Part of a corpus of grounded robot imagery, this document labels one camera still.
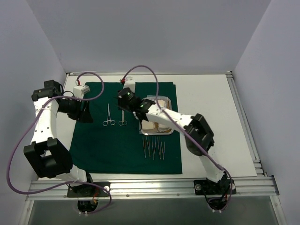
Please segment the silver scissors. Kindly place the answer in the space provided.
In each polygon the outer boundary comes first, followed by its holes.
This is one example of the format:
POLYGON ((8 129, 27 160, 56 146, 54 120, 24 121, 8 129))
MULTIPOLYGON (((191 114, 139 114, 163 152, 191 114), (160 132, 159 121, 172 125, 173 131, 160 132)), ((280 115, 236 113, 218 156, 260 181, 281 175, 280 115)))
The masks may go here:
POLYGON ((119 126, 126 126, 127 121, 125 120, 124 110, 121 110, 121 120, 118 122, 119 126))

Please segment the silver instrument tray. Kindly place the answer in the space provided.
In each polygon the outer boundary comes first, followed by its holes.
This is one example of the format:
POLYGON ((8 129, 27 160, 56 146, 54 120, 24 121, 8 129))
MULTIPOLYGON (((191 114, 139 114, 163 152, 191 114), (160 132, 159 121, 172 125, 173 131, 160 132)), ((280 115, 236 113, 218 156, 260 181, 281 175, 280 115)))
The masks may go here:
MULTIPOLYGON (((169 97, 158 96, 158 102, 161 107, 165 107, 170 110, 172 109, 172 102, 169 97)), ((142 121, 139 128, 140 134, 143 135, 170 135, 173 132, 173 129, 167 127, 166 125, 145 120, 142 121)))

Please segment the green surgical cloth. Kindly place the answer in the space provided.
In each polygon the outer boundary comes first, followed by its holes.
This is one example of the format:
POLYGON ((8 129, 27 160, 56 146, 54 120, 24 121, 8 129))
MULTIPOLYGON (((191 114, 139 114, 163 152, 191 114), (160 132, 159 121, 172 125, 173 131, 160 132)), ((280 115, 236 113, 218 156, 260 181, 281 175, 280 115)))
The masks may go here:
POLYGON ((121 110, 117 107, 117 94, 122 85, 106 82, 103 94, 90 102, 92 123, 75 124, 70 153, 74 165, 89 173, 120 174, 181 174, 182 161, 180 134, 174 131, 170 135, 158 135, 165 142, 165 159, 159 159, 158 143, 153 160, 152 143, 150 153, 146 146, 146 158, 143 151, 142 134, 139 121, 130 113, 124 112, 126 126, 119 126, 121 110), (107 104, 110 104, 114 126, 104 127, 107 118, 107 104))

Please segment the curved pointed silver tweezers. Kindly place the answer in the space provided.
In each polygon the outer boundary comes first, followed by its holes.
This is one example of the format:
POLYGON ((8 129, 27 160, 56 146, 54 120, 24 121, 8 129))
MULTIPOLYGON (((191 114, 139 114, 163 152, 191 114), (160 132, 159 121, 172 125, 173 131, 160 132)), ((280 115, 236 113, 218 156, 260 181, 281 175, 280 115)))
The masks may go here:
POLYGON ((149 153, 149 157, 151 157, 151 153, 150 153, 150 139, 149 136, 146 136, 146 144, 147 144, 147 149, 148 149, 148 153, 149 153))

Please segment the serrated silver tissue forceps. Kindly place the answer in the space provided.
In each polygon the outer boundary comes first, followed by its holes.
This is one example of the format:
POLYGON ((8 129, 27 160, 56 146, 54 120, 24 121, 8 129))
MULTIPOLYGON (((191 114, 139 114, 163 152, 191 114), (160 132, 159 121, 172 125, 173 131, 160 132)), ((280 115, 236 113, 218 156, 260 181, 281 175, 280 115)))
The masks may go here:
POLYGON ((161 148, 162 148, 162 155, 163 155, 163 160, 164 160, 165 159, 165 142, 162 142, 161 148))

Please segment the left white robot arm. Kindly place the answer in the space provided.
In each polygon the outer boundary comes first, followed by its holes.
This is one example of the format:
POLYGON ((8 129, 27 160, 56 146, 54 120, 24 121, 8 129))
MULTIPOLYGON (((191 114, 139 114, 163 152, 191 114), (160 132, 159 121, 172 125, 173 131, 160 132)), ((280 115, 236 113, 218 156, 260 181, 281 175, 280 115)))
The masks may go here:
POLYGON ((62 85, 49 80, 42 89, 31 96, 36 113, 33 138, 23 152, 33 170, 40 178, 57 178, 71 181, 72 186, 83 196, 94 193, 91 175, 73 164, 69 149, 57 138, 57 114, 65 113, 70 119, 81 123, 92 123, 89 101, 63 97, 62 85))

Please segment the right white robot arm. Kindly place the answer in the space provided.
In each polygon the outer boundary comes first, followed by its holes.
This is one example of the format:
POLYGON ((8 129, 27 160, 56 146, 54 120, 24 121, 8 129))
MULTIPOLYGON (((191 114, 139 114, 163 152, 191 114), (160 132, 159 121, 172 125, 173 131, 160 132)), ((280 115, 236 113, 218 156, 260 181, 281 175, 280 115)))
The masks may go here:
POLYGON ((209 190, 217 194, 225 188, 224 180, 229 180, 230 175, 217 162, 211 149, 214 133, 201 114, 192 116, 169 110, 159 105, 157 100, 140 99, 128 87, 120 90, 117 98, 118 107, 132 113, 140 122, 155 122, 182 133, 187 149, 199 157, 206 171, 209 190))

